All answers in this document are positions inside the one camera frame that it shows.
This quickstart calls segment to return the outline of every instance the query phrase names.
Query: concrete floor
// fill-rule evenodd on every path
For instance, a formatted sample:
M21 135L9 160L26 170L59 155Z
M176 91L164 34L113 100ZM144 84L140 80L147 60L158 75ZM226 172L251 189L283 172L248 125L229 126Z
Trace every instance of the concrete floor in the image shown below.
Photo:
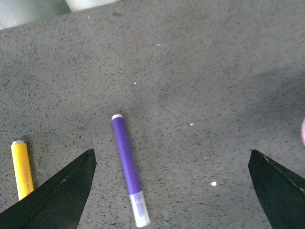
M13 140L35 187L94 148L78 228L135 228L122 113L147 228L270 229L249 148L305 177L304 15L302 1L129 0L0 31L0 210L18 201Z

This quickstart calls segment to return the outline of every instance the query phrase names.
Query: white marker cap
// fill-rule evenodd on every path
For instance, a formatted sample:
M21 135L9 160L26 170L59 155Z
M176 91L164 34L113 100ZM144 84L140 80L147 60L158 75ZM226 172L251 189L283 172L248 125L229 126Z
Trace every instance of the white marker cap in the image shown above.
M143 192L138 192L135 194L129 195L130 201L132 203L132 210L135 219L135 224L138 228L145 227L150 224Z

